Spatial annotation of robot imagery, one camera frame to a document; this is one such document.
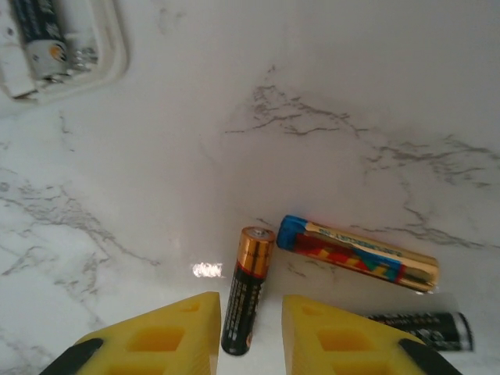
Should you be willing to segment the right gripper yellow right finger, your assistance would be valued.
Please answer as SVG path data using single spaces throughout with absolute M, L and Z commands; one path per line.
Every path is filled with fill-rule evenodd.
M 287 374 L 454 374 L 417 337 L 301 295 L 286 295 L 282 335 Z

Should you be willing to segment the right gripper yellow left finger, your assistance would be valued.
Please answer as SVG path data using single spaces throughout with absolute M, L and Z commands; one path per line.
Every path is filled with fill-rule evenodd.
M 215 374 L 220 294 L 186 298 L 82 337 L 46 374 Z

